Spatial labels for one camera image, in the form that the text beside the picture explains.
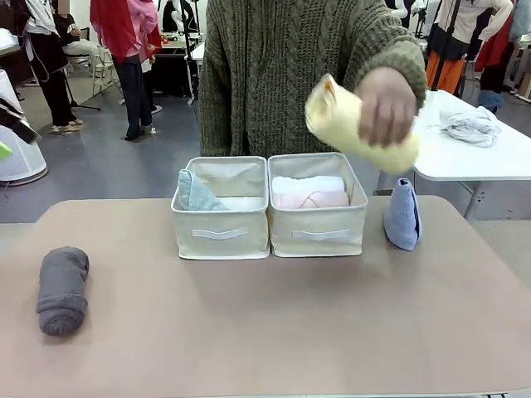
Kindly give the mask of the person's left hand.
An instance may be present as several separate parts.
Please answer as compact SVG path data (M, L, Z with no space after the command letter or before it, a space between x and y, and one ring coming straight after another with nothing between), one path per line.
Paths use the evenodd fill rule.
M360 82L362 101L359 137L371 146L401 143L410 133L417 112L416 97L397 70L378 67Z

